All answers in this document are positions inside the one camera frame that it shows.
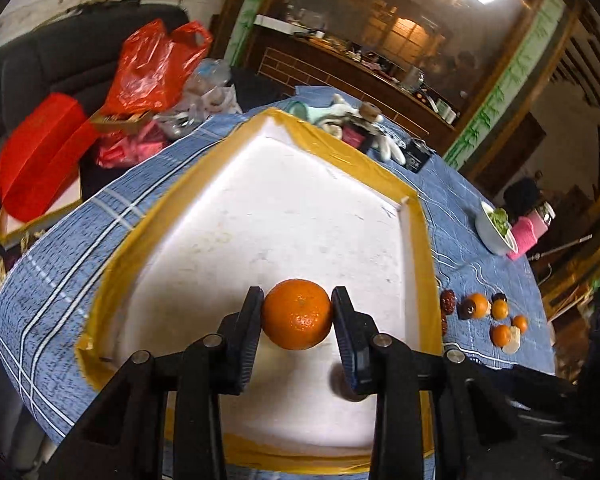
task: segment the metal bolt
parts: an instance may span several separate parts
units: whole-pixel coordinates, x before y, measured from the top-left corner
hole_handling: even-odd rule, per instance
[[[138,350],[137,352],[134,352],[134,354],[131,356],[131,360],[137,364],[137,365],[141,365],[142,363],[145,363],[149,360],[149,357],[151,357],[151,354],[149,354],[149,352],[147,352],[146,350]]]
[[[446,353],[446,358],[452,363],[459,365],[462,361],[464,361],[464,353],[462,353],[460,350],[452,349]]]
[[[388,334],[376,334],[373,338],[374,345],[381,348],[387,348],[393,340]]]
[[[215,348],[222,344],[222,336],[219,334],[209,334],[202,340],[202,344],[207,348]]]

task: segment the counter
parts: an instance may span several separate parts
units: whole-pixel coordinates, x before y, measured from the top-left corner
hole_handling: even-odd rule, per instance
[[[244,64],[279,82],[290,96],[296,85],[328,85],[369,101],[438,153],[445,153],[457,137],[452,126],[398,85],[321,44],[255,26]]]

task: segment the tablecloth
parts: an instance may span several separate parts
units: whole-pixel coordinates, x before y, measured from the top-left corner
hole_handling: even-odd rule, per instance
[[[327,106],[334,92],[298,87],[297,96],[275,106],[284,109],[291,100]],[[342,95],[353,105],[359,103]],[[9,273],[0,291],[0,359],[25,405],[54,442],[64,438],[96,396],[78,369],[74,344],[113,251],[187,169],[260,110],[212,117],[190,136],[132,168],[56,224]],[[395,124],[388,127],[406,135]],[[374,150],[369,156],[378,160]],[[507,356],[490,343],[493,319],[460,321],[455,314],[448,317],[445,348],[461,348],[491,367],[520,363],[552,373],[554,358],[534,277],[524,258],[512,262],[494,256],[481,243],[474,228],[483,200],[480,193],[438,156],[419,174],[391,161],[382,165],[419,193],[441,290],[451,288],[459,298],[502,291],[511,314],[528,317],[528,332],[515,355]],[[431,460],[427,471],[430,476]],[[237,467],[230,473],[232,478],[273,478]]]

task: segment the white bowl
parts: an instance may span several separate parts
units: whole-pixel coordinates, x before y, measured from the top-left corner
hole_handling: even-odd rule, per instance
[[[493,213],[493,207],[486,202],[480,202],[480,205],[482,208],[475,218],[475,229],[478,231],[480,240],[482,240],[485,247],[499,256],[504,256],[509,251],[517,253],[518,244],[511,233],[511,229],[507,232],[507,236],[503,237],[489,218],[488,213]]]

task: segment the bamboo pattern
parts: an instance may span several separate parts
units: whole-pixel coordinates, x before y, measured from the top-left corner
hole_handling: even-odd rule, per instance
[[[224,53],[224,58],[232,66],[240,59],[240,54],[249,36],[249,31],[253,27],[253,20],[258,13],[261,2],[262,0],[244,0],[242,3],[240,15],[235,22],[234,30],[232,30],[229,38],[229,45]]]
[[[502,117],[542,57],[564,12],[562,0],[544,0],[506,70],[460,136],[445,153],[445,162],[458,170]]]

